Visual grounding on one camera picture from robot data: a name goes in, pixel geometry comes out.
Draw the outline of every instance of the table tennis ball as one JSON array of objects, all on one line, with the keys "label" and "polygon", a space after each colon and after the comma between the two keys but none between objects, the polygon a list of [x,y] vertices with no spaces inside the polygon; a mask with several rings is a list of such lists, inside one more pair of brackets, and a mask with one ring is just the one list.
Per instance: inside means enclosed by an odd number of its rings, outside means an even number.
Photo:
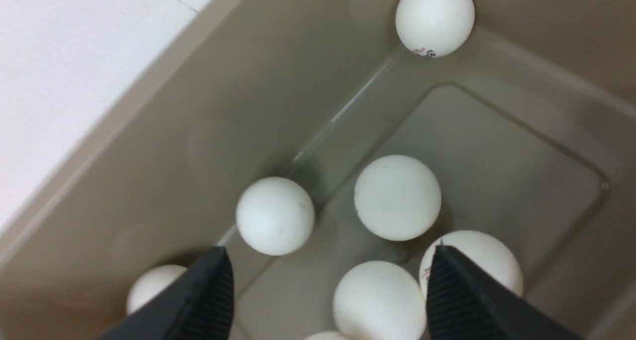
[{"label": "table tennis ball", "polygon": [[373,234],[406,241],[431,228],[441,208],[441,190],[426,165],[412,157],[390,155],[373,161],[359,175],[354,204]]},{"label": "table tennis ball", "polygon": [[314,205],[293,181],[268,177],[252,184],[237,206],[238,232],[253,249],[289,254],[307,242],[314,228]]},{"label": "table tennis ball", "polygon": [[345,334],[337,333],[336,331],[326,331],[324,333],[318,333],[306,338],[305,340],[354,340],[346,336]]},{"label": "table tennis ball", "polygon": [[453,246],[516,295],[523,295],[523,274],[512,252],[498,239],[477,231],[456,231],[441,236],[425,252],[420,264],[420,287],[424,299],[437,245]]},{"label": "table tennis ball", "polygon": [[442,57],[468,39],[475,23],[473,0],[400,0],[397,34],[411,52]]},{"label": "table tennis ball", "polygon": [[170,284],[180,277],[188,268],[180,265],[162,265],[149,270],[139,277],[130,288],[126,311],[128,314],[134,313],[147,302],[151,301],[163,292]]},{"label": "table tennis ball", "polygon": [[339,331],[360,340],[419,340],[426,325],[417,282],[386,261],[368,261],[345,274],[333,315]]}]

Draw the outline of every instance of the white ball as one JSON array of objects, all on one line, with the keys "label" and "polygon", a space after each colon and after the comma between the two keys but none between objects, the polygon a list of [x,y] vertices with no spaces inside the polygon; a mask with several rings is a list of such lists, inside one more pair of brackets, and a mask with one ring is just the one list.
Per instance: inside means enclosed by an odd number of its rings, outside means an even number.
[{"label": "white ball", "polygon": [[419,340],[426,326],[417,282],[386,261],[368,261],[345,274],[333,315],[339,331],[361,340]]},{"label": "white ball", "polygon": [[479,265],[486,273],[516,295],[523,295],[523,273],[514,254],[497,238],[477,231],[456,231],[436,240],[425,252],[420,264],[420,287],[427,297],[435,247],[453,246]]},{"label": "white ball", "polygon": [[411,52],[442,57],[457,50],[475,24],[473,0],[400,0],[397,34]]},{"label": "white ball", "polygon": [[426,165],[412,157],[391,155],[373,161],[359,175],[354,204],[373,234],[406,241],[431,228],[441,208],[441,190]]},{"label": "white ball", "polygon": [[128,314],[134,313],[147,302],[151,301],[163,292],[170,284],[180,277],[188,268],[180,265],[162,265],[148,270],[143,276],[139,277],[135,284],[130,288],[128,293],[128,301],[126,302],[126,311]]},{"label": "white ball", "polygon": [[245,242],[267,255],[289,254],[309,239],[314,205],[298,184],[268,177],[252,184],[237,206],[237,227]]},{"label": "white ball", "polygon": [[305,340],[353,340],[345,334],[337,333],[336,331],[325,331],[324,333],[318,333],[305,338]]}]

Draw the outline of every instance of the white surface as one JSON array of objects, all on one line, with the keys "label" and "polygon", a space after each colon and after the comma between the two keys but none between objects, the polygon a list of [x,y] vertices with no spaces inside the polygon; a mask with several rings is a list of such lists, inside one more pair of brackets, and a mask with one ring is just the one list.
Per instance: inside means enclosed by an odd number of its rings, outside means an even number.
[{"label": "white surface", "polygon": [[188,268],[181,265],[162,265],[148,270],[130,288],[126,302],[126,312],[131,314],[146,305],[147,302],[153,300],[159,293],[168,288],[170,284],[173,284],[186,270]]},{"label": "white surface", "polygon": [[397,34],[411,52],[443,57],[457,50],[475,24],[473,0],[400,0]]},{"label": "white surface", "polygon": [[307,192],[282,177],[257,181],[238,200],[238,232],[262,254],[285,255],[300,249],[314,229],[315,218]]},{"label": "white surface", "polygon": [[499,240],[477,231],[456,231],[440,237],[427,250],[420,264],[420,286],[426,299],[435,247],[453,246],[516,295],[523,295],[523,274],[512,252]]},{"label": "white surface", "polygon": [[305,340],[351,340],[351,338],[336,331],[326,331],[325,333],[314,334]]},{"label": "white surface", "polygon": [[426,326],[417,282],[388,261],[368,261],[345,274],[333,316],[338,330],[364,340],[419,340]]},{"label": "white surface", "polygon": [[403,155],[370,163],[356,181],[358,217],[369,231],[391,241],[412,240],[431,228],[441,208],[435,175]]},{"label": "white surface", "polygon": [[0,232],[210,0],[0,0]]}]

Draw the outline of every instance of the white wall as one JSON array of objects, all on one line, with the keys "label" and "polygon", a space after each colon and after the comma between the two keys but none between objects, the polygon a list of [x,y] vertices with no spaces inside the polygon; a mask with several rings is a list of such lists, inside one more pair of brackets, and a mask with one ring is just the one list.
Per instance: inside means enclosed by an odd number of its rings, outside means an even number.
[{"label": "white wall", "polygon": [[0,232],[210,0],[0,0]]}]

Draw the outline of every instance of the bin floor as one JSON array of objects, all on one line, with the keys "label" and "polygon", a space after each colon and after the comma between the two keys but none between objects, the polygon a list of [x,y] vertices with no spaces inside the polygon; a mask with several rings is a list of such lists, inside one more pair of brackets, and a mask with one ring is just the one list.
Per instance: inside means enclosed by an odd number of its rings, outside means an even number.
[{"label": "bin floor", "polygon": [[435,172],[445,204],[438,224],[406,243],[374,236],[357,219],[354,174],[321,209],[306,246],[275,259],[240,297],[237,318],[252,340],[334,330],[332,295],[348,270],[386,260],[416,276],[419,257],[445,231],[474,229],[502,240],[529,290],[602,199],[593,165],[456,84],[432,88],[367,163],[390,154],[415,157]]}]

